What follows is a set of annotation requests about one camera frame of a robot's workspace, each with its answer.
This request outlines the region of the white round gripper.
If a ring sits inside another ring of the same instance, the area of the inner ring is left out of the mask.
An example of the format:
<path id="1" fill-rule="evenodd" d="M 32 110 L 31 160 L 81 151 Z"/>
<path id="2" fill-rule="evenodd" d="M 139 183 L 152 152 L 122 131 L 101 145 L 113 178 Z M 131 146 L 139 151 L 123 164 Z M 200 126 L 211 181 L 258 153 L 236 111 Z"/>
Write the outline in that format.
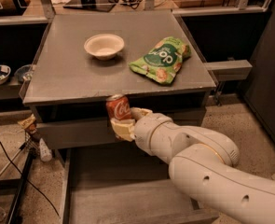
<path id="1" fill-rule="evenodd" d="M 131 115 L 134 119 L 138 120 L 136 124 L 134 119 L 110 119 L 113 131 L 118 138 L 129 142 L 134 140 L 135 135 L 137 147 L 153 156 L 151 138 L 154 131 L 161 124 L 172 122 L 172 119 L 161 113 L 153 113 L 150 109 L 140 107 L 132 107 Z"/>

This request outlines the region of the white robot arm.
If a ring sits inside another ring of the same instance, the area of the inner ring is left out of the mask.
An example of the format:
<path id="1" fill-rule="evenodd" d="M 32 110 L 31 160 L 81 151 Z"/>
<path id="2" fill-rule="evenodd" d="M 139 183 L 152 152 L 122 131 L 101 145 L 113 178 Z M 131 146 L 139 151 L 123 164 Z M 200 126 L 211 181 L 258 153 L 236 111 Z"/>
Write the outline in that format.
<path id="1" fill-rule="evenodd" d="M 242 224 L 275 224 L 275 181 L 238 170 L 240 152 L 227 136 L 135 107 L 110 122 L 117 137 L 166 162 L 172 183 L 190 198 Z"/>

